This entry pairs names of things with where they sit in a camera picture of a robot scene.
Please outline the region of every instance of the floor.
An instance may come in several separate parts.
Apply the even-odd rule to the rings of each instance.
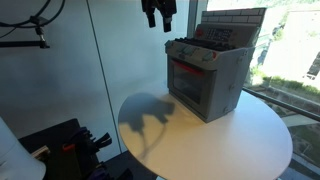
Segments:
[[[133,174],[133,180],[155,180],[157,175],[147,170],[128,152],[124,152],[105,163],[111,177],[118,178],[127,168]]]

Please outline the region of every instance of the stove knob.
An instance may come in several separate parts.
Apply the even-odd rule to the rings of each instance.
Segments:
[[[173,42],[169,40],[164,45],[166,46],[166,48],[170,48],[170,47],[172,47]]]
[[[183,52],[185,55],[192,55],[192,53],[194,52],[195,49],[196,49],[196,48],[193,47],[193,46],[188,46],[188,47],[184,48],[182,52]]]
[[[213,57],[212,57],[212,52],[209,51],[206,55],[204,55],[202,57],[202,61],[212,61],[213,60]]]
[[[187,45],[185,45],[185,44],[180,44],[180,45],[177,47],[177,52],[182,52],[186,47],[187,47]]]

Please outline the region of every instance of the window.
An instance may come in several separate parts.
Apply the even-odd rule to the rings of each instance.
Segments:
[[[254,7],[268,9],[244,87],[267,97],[291,133],[294,154],[283,179],[320,179],[320,0],[209,0],[200,10]]]

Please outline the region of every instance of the red light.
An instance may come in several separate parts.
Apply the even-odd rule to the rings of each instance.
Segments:
[[[196,30],[196,36],[199,37],[199,36],[202,36],[202,35],[203,35],[202,29],[197,29]]]
[[[216,53],[216,52],[213,52],[213,53],[212,53],[212,57],[213,57],[213,59],[215,59],[215,58],[217,57],[217,53]]]

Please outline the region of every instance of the gray wall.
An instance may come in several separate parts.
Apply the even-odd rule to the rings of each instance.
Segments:
[[[153,83],[165,83],[164,43],[186,36],[189,2],[177,1],[170,33],[163,32],[158,11],[157,26],[149,28],[140,0],[90,0],[89,4],[117,121],[126,97]],[[122,142],[121,150],[126,150]]]
[[[0,0],[0,21],[20,22],[45,0]],[[144,86],[166,80],[164,43],[186,36],[188,1],[178,1],[173,31],[149,29],[140,0],[90,0],[95,32],[115,115],[125,98]],[[52,1],[44,17],[51,17],[60,1]],[[113,143],[100,152],[107,160],[120,153],[116,127],[94,32],[85,0],[67,0],[61,15],[44,28],[51,46],[0,49],[0,116],[17,137],[78,118],[95,136],[109,132]],[[0,35],[8,29],[0,28]],[[38,40],[34,30],[17,30],[0,39]]]

